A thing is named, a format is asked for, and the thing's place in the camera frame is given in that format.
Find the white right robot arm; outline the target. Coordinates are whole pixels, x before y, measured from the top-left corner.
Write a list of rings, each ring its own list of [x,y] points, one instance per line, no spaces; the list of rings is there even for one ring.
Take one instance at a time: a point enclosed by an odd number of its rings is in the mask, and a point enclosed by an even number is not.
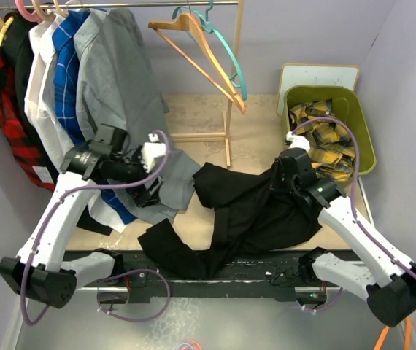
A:
[[[298,207],[337,233],[361,260],[342,260],[315,248],[299,260],[307,285],[330,282],[364,300],[384,325],[395,327],[416,311],[416,262],[400,252],[357,210],[331,179],[320,179],[307,151],[290,148],[273,164],[272,192],[291,197]]]

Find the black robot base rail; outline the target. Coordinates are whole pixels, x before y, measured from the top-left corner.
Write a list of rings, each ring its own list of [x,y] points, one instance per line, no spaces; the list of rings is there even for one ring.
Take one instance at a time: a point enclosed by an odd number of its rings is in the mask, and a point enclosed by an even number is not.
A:
[[[329,301],[339,288],[329,282],[304,281],[298,273],[302,251],[278,251],[260,257],[238,257],[207,280],[183,279],[165,271],[141,251],[123,251],[126,270],[159,272],[172,298],[268,298],[279,302]]]

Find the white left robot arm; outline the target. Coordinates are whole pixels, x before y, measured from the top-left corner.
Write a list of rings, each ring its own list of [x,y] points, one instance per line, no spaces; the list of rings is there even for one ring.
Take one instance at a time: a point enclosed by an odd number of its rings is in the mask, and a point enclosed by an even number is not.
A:
[[[95,138],[66,153],[53,196],[30,238],[15,257],[3,257],[0,275],[24,305],[27,299],[63,308],[76,289],[102,280],[116,286],[125,276],[121,254],[97,249],[65,261],[67,244],[90,201],[104,189],[143,187],[158,178],[169,159],[160,130],[128,155],[127,131],[101,125]]]

